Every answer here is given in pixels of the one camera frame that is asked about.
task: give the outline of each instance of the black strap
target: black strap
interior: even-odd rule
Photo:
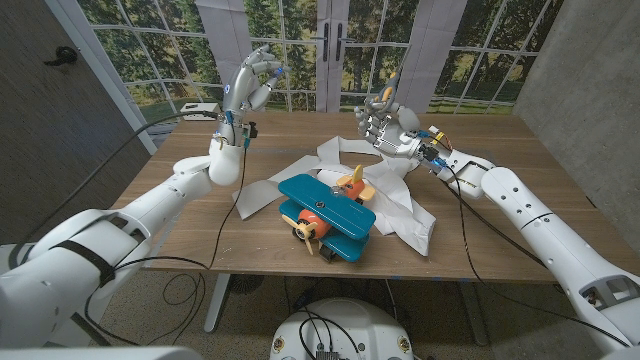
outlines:
[[[105,259],[103,259],[102,256],[94,253],[89,248],[86,248],[75,241],[65,240],[60,244],[51,247],[49,250],[58,247],[73,251],[74,253],[87,259],[90,263],[93,264],[93,266],[98,268],[98,270],[100,270],[100,287],[103,287],[106,283],[115,279],[115,268],[111,266]]]

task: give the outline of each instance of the window pane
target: window pane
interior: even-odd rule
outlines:
[[[125,25],[115,0],[79,0],[82,12],[93,25]]]
[[[342,91],[367,92],[373,49],[373,47],[347,47],[344,49]]]
[[[95,30],[123,82],[156,79],[138,40],[129,30]]]
[[[514,60],[513,55],[486,53],[480,60],[480,67],[471,80],[465,99],[493,99]]]
[[[353,112],[356,106],[362,108],[364,106],[364,99],[364,96],[340,96],[340,112]]]
[[[542,19],[538,23],[538,26],[533,31],[533,36],[531,40],[529,40],[529,44],[527,44],[527,51],[540,51],[542,47],[542,43],[549,35],[549,30],[551,30],[551,25],[553,25],[556,16],[558,15],[558,11],[560,11],[560,6],[562,6],[563,0],[552,0],[547,10],[542,15]]]
[[[221,84],[216,61],[205,38],[176,36],[176,42],[191,78],[195,82]]]
[[[282,39],[278,0],[244,0],[252,37]]]
[[[480,103],[461,103],[456,114],[484,114],[489,105]]]
[[[482,47],[502,0],[467,1],[453,46]]]
[[[487,114],[491,114],[491,115],[510,115],[511,114],[511,110],[513,110],[513,105],[511,106],[506,106],[506,105],[491,105],[491,107],[489,108],[489,110],[487,110]]]
[[[204,33],[200,13],[194,0],[159,0],[160,10],[169,30]]]
[[[265,109],[267,111],[289,111],[287,108],[287,97],[284,93],[271,92],[271,97]]]
[[[433,99],[429,103],[428,112],[438,114],[453,114],[457,106],[457,101]]]
[[[408,43],[419,0],[389,1],[381,41]]]
[[[395,46],[380,46],[378,48],[378,56],[376,57],[376,65],[373,71],[371,92],[379,92],[389,80],[389,76],[393,73],[406,49]]]
[[[511,0],[498,20],[489,42],[492,49],[520,50],[544,7],[545,0]]]
[[[383,0],[351,0],[349,2],[348,37],[359,43],[373,43],[378,39]]]
[[[449,51],[435,94],[439,96],[460,97],[471,76],[480,53],[473,51]]]
[[[191,85],[175,82],[166,82],[164,85],[167,87],[173,105],[178,111],[188,102],[200,102],[196,90]]]
[[[291,107],[293,111],[315,111],[316,110],[315,94],[292,93]]]
[[[291,89],[316,89],[316,46],[287,45],[287,65]]]
[[[222,98],[224,96],[222,88],[213,86],[198,86],[198,92],[202,96],[204,102],[217,102],[222,105]]]
[[[316,36],[318,8],[316,0],[283,0],[284,33],[289,40],[309,40]]]
[[[133,26],[164,29],[153,0],[123,0],[122,6]]]
[[[432,98],[431,101],[429,101],[429,107],[427,108],[427,113],[428,114],[437,113],[438,109],[440,108],[440,103],[442,103],[442,99]]]
[[[260,46],[264,45],[265,43],[261,43],[261,42],[252,42],[251,43],[251,47],[253,48],[253,50],[259,48]],[[278,60],[283,60],[284,57],[282,56],[282,44],[278,44],[278,43],[269,43],[270,49],[269,49],[269,53],[275,55],[276,59]],[[260,81],[260,84],[264,84],[265,81],[269,80],[269,78],[271,77],[272,74],[269,73],[262,73],[260,75],[258,75],[258,80]],[[278,78],[278,82],[276,83],[276,89],[278,90],[287,90],[287,81],[286,81],[286,74],[282,75]]]
[[[127,86],[127,90],[147,122],[173,114],[160,84],[131,85]]]
[[[147,47],[151,60],[156,64],[158,73],[164,79],[185,79],[187,74],[180,64],[169,35],[158,33],[140,33],[142,42]]]
[[[523,56],[518,59],[517,65],[511,70],[511,73],[507,77],[507,82],[500,90],[500,93],[498,93],[498,96],[496,96],[496,101],[516,101],[535,59],[535,56]]]

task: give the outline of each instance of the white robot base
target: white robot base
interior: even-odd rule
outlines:
[[[273,337],[269,359],[308,359],[301,337],[317,359],[413,359],[404,328],[389,314],[369,303],[349,298],[330,298],[314,302],[306,309],[308,313],[300,310],[280,325]],[[314,314],[327,319],[327,324],[316,319]],[[351,336],[358,353],[347,335],[328,320],[340,325]]]

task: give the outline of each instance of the table leg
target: table leg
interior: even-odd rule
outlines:
[[[216,327],[218,327],[218,322],[220,322],[220,317],[222,316],[224,301],[227,298],[230,278],[231,274],[218,274],[216,286],[213,288],[213,295],[211,295],[207,318],[204,321],[204,331],[208,333],[213,332]]]
[[[489,336],[482,316],[476,286],[469,282],[458,282],[458,288],[462,294],[467,319],[473,333],[473,340],[478,346],[487,346],[489,344]]]

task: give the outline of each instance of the floor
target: floor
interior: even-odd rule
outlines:
[[[111,300],[101,324],[130,340],[147,344],[180,324],[193,298],[170,306],[163,300],[165,285],[175,272],[142,271]],[[203,331],[214,274],[204,275],[207,291],[193,322],[176,342],[205,359],[266,359],[272,337],[288,314],[284,278],[266,276],[249,294],[231,292],[219,327]],[[313,299],[360,297],[392,311],[382,280],[287,277],[290,302],[315,285]],[[390,281],[400,323],[409,333],[414,353],[426,359],[598,359],[602,355],[581,325],[507,302],[478,285],[491,345],[472,339],[458,287],[451,282]],[[551,285],[493,284],[498,291],[533,305],[574,315],[563,294]],[[192,294],[193,281],[176,278],[166,288],[166,300],[179,302]],[[170,345],[178,332],[154,342]]]

